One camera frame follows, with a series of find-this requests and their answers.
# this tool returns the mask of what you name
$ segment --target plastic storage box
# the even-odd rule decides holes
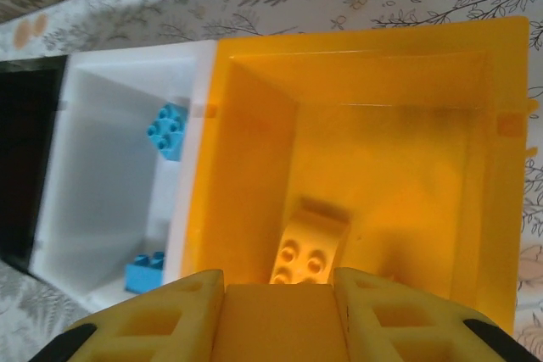
[[[528,21],[219,42],[182,275],[268,282],[303,202],[339,208],[339,266],[512,329]]]
[[[178,275],[215,50],[194,42],[69,57],[30,271],[90,310],[133,296],[124,270],[138,253],[165,251],[165,276]],[[165,103],[187,99],[181,162],[168,161],[147,129]]]

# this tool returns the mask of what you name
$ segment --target toy building block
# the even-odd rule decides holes
[[[188,108],[167,103],[147,129],[147,136],[167,160],[179,161],[181,157]]]
[[[326,283],[347,237],[347,221],[298,209],[287,224],[270,283]]]
[[[97,330],[71,358],[47,362],[210,360],[224,297],[222,271],[207,270],[77,321]]]
[[[139,254],[133,263],[126,265],[126,290],[136,294],[150,292],[162,285],[164,252],[155,252],[149,258]]]
[[[191,275],[77,321],[32,362],[535,362],[479,312],[347,268],[330,284]]]

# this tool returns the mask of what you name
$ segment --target floral tablecloth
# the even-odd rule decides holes
[[[519,14],[531,22],[529,96],[543,99],[543,0],[69,0],[0,25],[0,59],[224,36],[433,25]],[[543,146],[540,112],[529,120],[529,146]],[[524,192],[523,217],[518,224],[522,246],[515,337],[543,359],[541,155],[526,162]],[[9,300],[9,296],[0,297],[0,313]],[[21,308],[22,303],[21,299],[14,307]],[[27,316],[21,326],[31,323],[31,315]],[[11,335],[2,318],[0,315],[0,345]],[[17,323],[10,326],[19,329]]]

